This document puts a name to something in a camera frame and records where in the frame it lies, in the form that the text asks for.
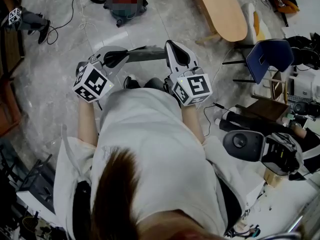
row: vacuum cleaner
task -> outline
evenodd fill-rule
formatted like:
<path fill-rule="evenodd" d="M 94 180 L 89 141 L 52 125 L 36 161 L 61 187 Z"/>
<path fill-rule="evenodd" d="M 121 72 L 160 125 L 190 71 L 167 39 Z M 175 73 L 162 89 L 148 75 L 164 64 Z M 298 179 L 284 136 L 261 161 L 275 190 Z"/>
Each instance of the vacuum cleaner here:
<path fill-rule="evenodd" d="M 96 4 L 103 4 L 103 8 L 109 9 L 116 19 L 119 28 L 127 21 L 143 14 L 147 10 L 147 0 L 91 0 Z"/>

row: white box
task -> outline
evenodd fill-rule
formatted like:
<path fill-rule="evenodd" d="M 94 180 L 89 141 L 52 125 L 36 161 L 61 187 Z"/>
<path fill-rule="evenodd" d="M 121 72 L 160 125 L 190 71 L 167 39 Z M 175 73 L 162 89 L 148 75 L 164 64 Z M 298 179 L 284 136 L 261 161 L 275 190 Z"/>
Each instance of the white box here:
<path fill-rule="evenodd" d="M 15 8 L 14 10 L 12 10 L 10 13 L 9 13 L 9 25 L 17 22 L 20 20 L 20 16 L 21 16 L 21 10 L 19 8 Z"/>
<path fill-rule="evenodd" d="M 88 63 L 78 74 L 72 90 L 88 103 L 101 99 L 114 84 L 91 63 Z"/>
<path fill-rule="evenodd" d="M 172 91 L 184 106 L 201 103 L 212 94 L 208 74 L 178 77 Z"/>

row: chair backrest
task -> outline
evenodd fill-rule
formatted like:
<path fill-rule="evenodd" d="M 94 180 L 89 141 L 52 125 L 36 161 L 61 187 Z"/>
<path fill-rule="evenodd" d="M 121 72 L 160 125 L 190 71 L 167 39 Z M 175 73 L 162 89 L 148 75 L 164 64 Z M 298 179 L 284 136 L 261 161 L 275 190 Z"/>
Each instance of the chair backrest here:
<path fill-rule="evenodd" d="M 294 54 L 287 40 L 264 40 L 261 45 L 269 64 L 280 72 L 284 72 L 294 62 Z"/>
<path fill-rule="evenodd" d="M 255 82 L 259 84 L 270 66 L 284 72 L 294 61 L 291 47 L 286 40 L 259 41 L 246 57 L 246 64 Z"/>

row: table leg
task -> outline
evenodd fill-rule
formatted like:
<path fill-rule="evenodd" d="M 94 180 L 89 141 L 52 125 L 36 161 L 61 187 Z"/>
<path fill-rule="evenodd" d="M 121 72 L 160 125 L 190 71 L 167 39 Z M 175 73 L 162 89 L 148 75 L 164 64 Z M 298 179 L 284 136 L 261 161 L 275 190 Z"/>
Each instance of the table leg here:
<path fill-rule="evenodd" d="M 219 37 L 219 36 L 220 36 L 220 35 L 219 35 L 218 33 L 214 33 L 214 34 L 212 34 L 212 35 L 206 36 L 206 37 L 204 37 L 204 38 L 201 38 L 201 39 L 195 41 L 195 43 L 196 43 L 197 45 L 203 45 L 206 41 L 209 41 L 209 40 L 211 40 L 211 39 L 213 39 L 213 38 L 215 38 L 215 37 Z"/>

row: wooden table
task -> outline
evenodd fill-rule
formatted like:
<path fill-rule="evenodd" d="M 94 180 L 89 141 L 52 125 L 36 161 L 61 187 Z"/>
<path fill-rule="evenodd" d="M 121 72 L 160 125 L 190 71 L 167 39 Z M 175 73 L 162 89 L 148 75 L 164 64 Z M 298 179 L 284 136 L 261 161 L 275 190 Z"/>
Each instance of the wooden table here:
<path fill-rule="evenodd" d="M 195 0 L 203 12 L 212 35 L 204 37 L 197 44 L 221 36 L 229 42 L 243 40 L 248 27 L 237 0 Z"/>

